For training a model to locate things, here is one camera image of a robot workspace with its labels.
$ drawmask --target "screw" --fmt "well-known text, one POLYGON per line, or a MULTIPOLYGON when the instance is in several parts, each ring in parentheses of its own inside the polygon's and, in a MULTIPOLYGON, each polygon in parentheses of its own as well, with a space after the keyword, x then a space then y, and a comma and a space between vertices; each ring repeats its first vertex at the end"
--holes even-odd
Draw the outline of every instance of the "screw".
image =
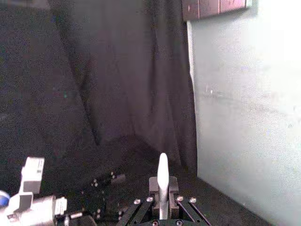
POLYGON ((134 201, 134 204, 135 205, 138 205, 138 204, 140 204, 141 203, 141 200, 140 199, 135 199, 135 201, 134 201))
POLYGON ((181 201, 183 201, 183 200, 184 200, 184 197, 183 197, 183 196, 180 195, 180 196, 177 197, 177 201, 181 202, 181 201))
POLYGON ((183 221, 177 220, 176 224, 177 224, 177 226, 183 226, 183 221))
POLYGON ((154 200, 153 197, 148 197, 148 198, 146 199, 147 202, 152 202, 153 200, 154 200))
POLYGON ((196 199, 195 197, 191 197, 191 198, 189 199, 189 202, 191 202, 191 203, 196 203, 196 202, 197 202, 197 199, 196 199))
POLYGON ((64 226, 69 226, 69 222, 70 222, 69 216, 67 215, 64 220, 64 226))
POLYGON ((151 224, 152 226, 158 226, 159 225, 159 222, 157 220, 154 220, 151 224))

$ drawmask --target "white wall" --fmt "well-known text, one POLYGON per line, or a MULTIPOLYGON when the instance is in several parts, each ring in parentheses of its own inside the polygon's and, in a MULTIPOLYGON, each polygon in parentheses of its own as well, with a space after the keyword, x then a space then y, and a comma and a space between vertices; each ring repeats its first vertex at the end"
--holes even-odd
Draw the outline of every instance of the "white wall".
POLYGON ((301 2, 192 22, 198 176, 276 225, 301 225, 301 2))

